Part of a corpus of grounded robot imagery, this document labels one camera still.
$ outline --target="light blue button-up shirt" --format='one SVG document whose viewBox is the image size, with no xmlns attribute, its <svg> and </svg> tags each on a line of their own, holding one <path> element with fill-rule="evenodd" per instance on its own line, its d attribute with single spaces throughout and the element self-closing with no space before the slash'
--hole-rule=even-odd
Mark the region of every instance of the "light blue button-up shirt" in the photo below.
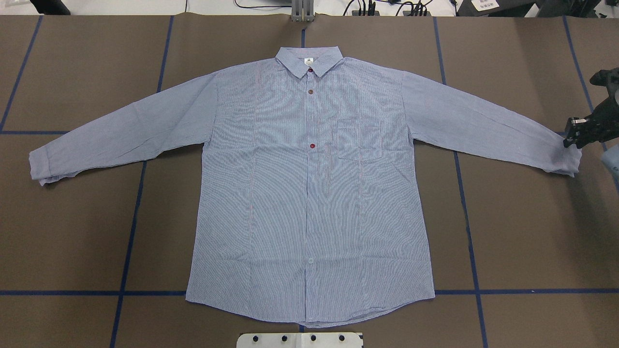
<svg viewBox="0 0 619 348">
<path fill-rule="evenodd" d="M 30 163 L 45 184 L 204 144 L 186 299 L 319 328 L 435 296 L 413 139 L 571 176 L 581 156 L 524 116 L 332 47 L 164 90 Z"/>
</svg>

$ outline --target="blue tape line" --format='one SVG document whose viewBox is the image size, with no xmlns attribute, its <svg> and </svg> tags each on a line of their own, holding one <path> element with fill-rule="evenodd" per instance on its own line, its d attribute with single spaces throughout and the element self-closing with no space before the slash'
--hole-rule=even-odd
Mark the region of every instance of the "blue tape line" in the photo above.
<svg viewBox="0 0 619 348">
<path fill-rule="evenodd" d="M 574 65 L 576 66 L 578 78 L 581 81 L 584 96 L 587 98 L 587 104 L 589 104 L 589 111 L 593 112 L 593 104 L 591 103 L 591 98 L 589 97 L 589 91 L 587 91 L 587 85 L 584 83 L 584 79 L 582 78 L 582 72 L 580 70 L 580 65 L 578 64 L 578 59 L 576 59 L 576 51 L 574 50 L 574 44 L 572 43 L 572 35 L 569 33 L 568 18 L 565 16 L 563 16 L 563 26 L 565 27 L 565 35 L 568 37 L 569 50 L 572 52 L 572 58 L 574 59 Z"/>
<path fill-rule="evenodd" d="M 482 295 L 516 295 L 516 294 L 619 294 L 619 289 L 496 289 L 480 290 Z"/>
<path fill-rule="evenodd" d="M 456 175 L 458 177 L 458 188 L 460 189 L 460 201 L 462 210 L 464 210 L 464 221 L 466 223 L 466 234 L 469 239 L 469 258 L 470 268 L 473 274 L 473 286 L 475 287 L 475 300 L 477 302 L 477 314 L 479 315 L 479 327 L 482 332 L 482 343 L 484 348 L 488 348 L 488 338 L 486 337 L 486 323 L 483 319 L 482 297 L 479 292 L 479 281 L 477 279 L 477 265 L 475 263 L 475 251 L 473 249 L 473 237 L 470 234 L 469 212 L 466 206 L 466 198 L 464 196 L 464 185 L 462 184 L 462 172 L 460 171 L 460 159 L 458 153 L 454 151 L 454 161 L 456 163 Z"/>
<path fill-rule="evenodd" d="M 119 296 L 116 290 L 0 290 L 0 296 Z M 619 294 L 619 288 L 435 290 L 436 295 Z M 185 296 L 184 290 L 126 290 L 124 296 Z"/>
<path fill-rule="evenodd" d="M 118 296 L 105 290 L 0 290 L 0 296 Z"/>
<path fill-rule="evenodd" d="M 174 24 L 174 16 L 170 16 L 170 23 L 168 24 L 168 35 L 165 39 L 165 49 L 163 50 L 163 59 L 161 62 L 161 70 L 159 72 L 159 82 L 157 84 L 157 93 L 161 92 L 163 84 L 163 74 L 165 73 L 165 63 L 168 57 L 168 49 L 170 47 L 170 37 L 172 34 L 172 25 Z M 118 303 L 116 305 L 116 315 L 114 317 L 114 326 L 112 327 L 112 337 L 110 339 L 110 348 L 114 348 L 116 345 L 116 335 L 118 333 L 118 325 L 120 323 L 121 310 L 123 309 L 123 297 L 125 293 L 125 286 L 127 284 L 127 275 L 129 273 L 129 263 L 131 262 L 131 251 L 133 249 L 133 239 L 136 235 L 137 227 L 137 212 L 140 208 L 142 201 L 142 190 L 144 189 L 144 174 L 146 173 L 146 161 L 142 162 L 142 173 L 140 174 L 140 185 L 137 189 L 136 207 L 133 211 L 133 220 L 131 222 L 131 233 L 129 234 L 129 244 L 127 246 L 127 255 L 124 259 L 123 278 L 120 285 L 120 294 L 118 295 Z"/>
<path fill-rule="evenodd" d="M 30 44 L 28 45 L 28 49 L 26 50 L 26 55 L 24 56 L 24 60 L 22 61 L 22 66 L 19 68 L 19 73 L 17 74 L 17 78 L 15 79 L 13 90 L 11 90 L 11 96 L 9 96 L 9 102 L 6 103 L 6 108 L 4 109 L 2 120 L 0 121 L 0 131 L 4 129 L 4 123 L 6 123 L 6 118 L 9 116 L 9 110 L 11 109 L 11 104 L 13 104 L 13 98 L 15 97 L 15 93 L 17 93 L 17 86 L 19 85 L 19 81 L 22 79 L 22 74 L 24 73 L 24 69 L 26 68 L 28 57 L 30 57 L 30 52 L 32 51 L 32 46 L 35 44 L 35 39 L 37 38 L 37 33 L 38 33 L 39 28 L 41 27 L 42 21 L 43 21 L 43 16 L 40 15 L 37 21 L 37 26 L 35 27 L 35 31 L 32 33 Z"/>
<path fill-rule="evenodd" d="M 441 50 L 441 39 L 440 39 L 440 36 L 438 35 L 438 21 L 436 20 L 436 17 L 432 17 L 432 20 L 434 21 L 434 34 L 436 37 L 436 50 L 438 52 L 438 64 L 441 68 L 441 80 L 443 81 L 444 85 L 447 85 L 447 80 L 445 79 L 445 68 L 443 66 L 443 51 Z"/>
<path fill-rule="evenodd" d="M 129 243 L 127 245 L 127 254 L 124 258 L 123 278 L 121 280 L 120 292 L 118 294 L 118 303 L 116 304 L 116 314 L 114 316 L 114 326 L 112 327 L 112 337 L 110 339 L 110 348 L 116 345 L 116 334 L 118 333 L 118 325 L 120 323 L 120 314 L 123 309 L 124 289 L 127 284 L 127 275 L 129 273 L 129 263 L 131 262 L 131 251 L 133 249 L 133 239 L 136 235 L 137 227 L 137 211 L 140 208 L 142 201 L 142 189 L 144 188 L 144 174 L 146 173 L 146 161 L 142 162 L 142 173 L 140 174 L 140 184 L 137 188 L 136 207 L 133 210 L 133 220 L 131 222 L 131 233 L 129 234 Z"/>
<path fill-rule="evenodd" d="M 69 131 L 0 131 L 0 134 L 16 135 L 48 135 L 48 134 L 67 134 Z"/>
<path fill-rule="evenodd" d="M 186 291 L 125 291 L 125 296 L 185 296 Z"/>
<path fill-rule="evenodd" d="M 157 93 L 161 92 L 163 85 L 163 73 L 165 72 L 165 62 L 168 59 L 168 49 L 170 48 L 170 37 L 172 35 L 172 24 L 174 24 L 174 16 L 170 16 L 170 24 L 168 24 L 168 36 L 165 39 L 165 48 L 163 49 L 163 59 L 161 62 L 161 71 L 159 72 L 159 83 L 157 84 Z"/>
<path fill-rule="evenodd" d="M 434 290 L 436 295 L 475 295 L 475 290 Z"/>
<path fill-rule="evenodd" d="M 441 49 L 441 39 L 438 33 L 438 21 L 436 17 L 432 17 L 434 22 L 434 34 L 436 37 L 436 50 L 438 52 L 438 64 L 441 68 L 441 80 L 444 85 L 447 85 L 447 79 L 445 78 L 445 68 L 443 65 L 443 52 Z M 464 221 L 466 223 L 466 234 L 469 239 L 469 259 L 470 259 L 470 269 L 473 275 L 473 285 L 475 287 L 475 301 L 477 302 L 477 314 L 479 317 L 479 329 L 482 334 L 482 343 L 483 348 L 488 348 L 488 339 L 486 337 L 486 322 L 483 319 L 483 308 L 482 308 L 482 296 L 479 293 L 479 281 L 477 279 L 477 266 L 475 265 L 475 252 L 473 249 L 473 238 L 470 234 L 470 225 L 469 225 L 469 212 L 466 208 L 466 198 L 464 197 L 464 185 L 462 184 L 462 173 L 460 172 L 460 160 L 458 159 L 458 153 L 454 151 L 454 162 L 456 164 L 456 174 L 458 179 L 458 188 L 460 189 L 460 200 L 462 203 L 462 210 L 464 211 Z"/>
</svg>

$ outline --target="shirt pocket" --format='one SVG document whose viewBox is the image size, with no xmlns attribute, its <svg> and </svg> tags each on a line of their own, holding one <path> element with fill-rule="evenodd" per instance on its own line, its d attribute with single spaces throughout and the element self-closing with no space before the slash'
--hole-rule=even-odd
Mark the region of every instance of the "shirt pocket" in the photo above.
<svg viewBox="0 0 619 348">
<path fill-rule="evenodd" d="M 383 156 L 383 121 L 376 116 L 337 120 L 337 156 L 368 161 Z"/>
</svg>

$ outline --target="shirt collar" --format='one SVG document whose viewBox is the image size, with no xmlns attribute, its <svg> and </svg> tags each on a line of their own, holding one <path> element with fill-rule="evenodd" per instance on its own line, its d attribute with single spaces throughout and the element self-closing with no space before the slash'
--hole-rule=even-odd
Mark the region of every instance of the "shirt collar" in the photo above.
<svg viewBox="0 0 619 348">
<path fill-rule="evenodd" d="M 337 46 L 317 48 L 281 47 L 277 56 L 275 56 L 286 69 L 299 79 L 303 77 L 310 68 L 305 65 L 302 60 L 302 58 L 305 57 L 314 58 L 314 63 L 312 63 L 311 68 L 319 77 L 325 75 L 327 71 L 344 58 Z"/>
</svg>

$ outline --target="brown table surface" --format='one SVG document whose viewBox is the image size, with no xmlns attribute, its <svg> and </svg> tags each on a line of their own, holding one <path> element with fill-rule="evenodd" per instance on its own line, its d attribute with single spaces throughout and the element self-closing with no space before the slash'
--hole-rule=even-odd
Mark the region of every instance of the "brown table surface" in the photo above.
<svg viewBox="0 0 619 348">
<path fill-rule="evenodd" d="M 234 347 L 304 329 L 184 301 L 200 146 L 42 188 L 28 153 L 67 131 L 280 46 L 337 45 L 560 132 L 605 98 L 588 78 L 619 65 L 618 39 L 615 19 L 2 16 L 0 347 Z M 619 193 L 603 151 L 585 147 L 569 178 L 419 143 L 437 297 L 326 331 L 365 347 L 616 346 Z"/>
</svg>

